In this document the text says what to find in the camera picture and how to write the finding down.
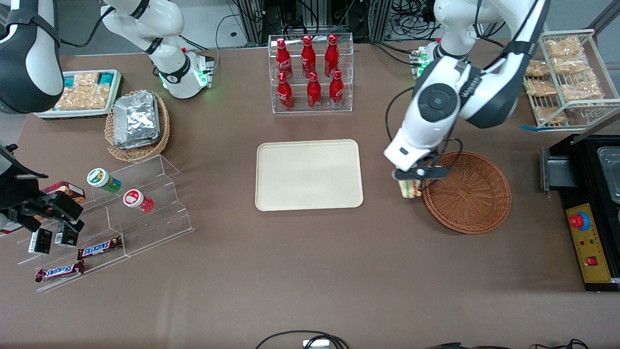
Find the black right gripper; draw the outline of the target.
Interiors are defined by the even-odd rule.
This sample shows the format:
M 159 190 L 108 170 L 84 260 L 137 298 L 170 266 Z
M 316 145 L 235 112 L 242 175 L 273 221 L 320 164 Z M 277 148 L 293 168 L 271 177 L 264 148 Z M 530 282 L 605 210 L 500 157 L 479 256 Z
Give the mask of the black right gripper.
M 28 199 L 19 207 L 19 223 L 30 232 L 37 232 L 41 227 L 38 217 L 56 220 L 71 226 L 71 230 L 79 234 L 85 223 L 80 220 L 83 207 L 76 203 L 68 194 L 55 191 L 41 197 Z

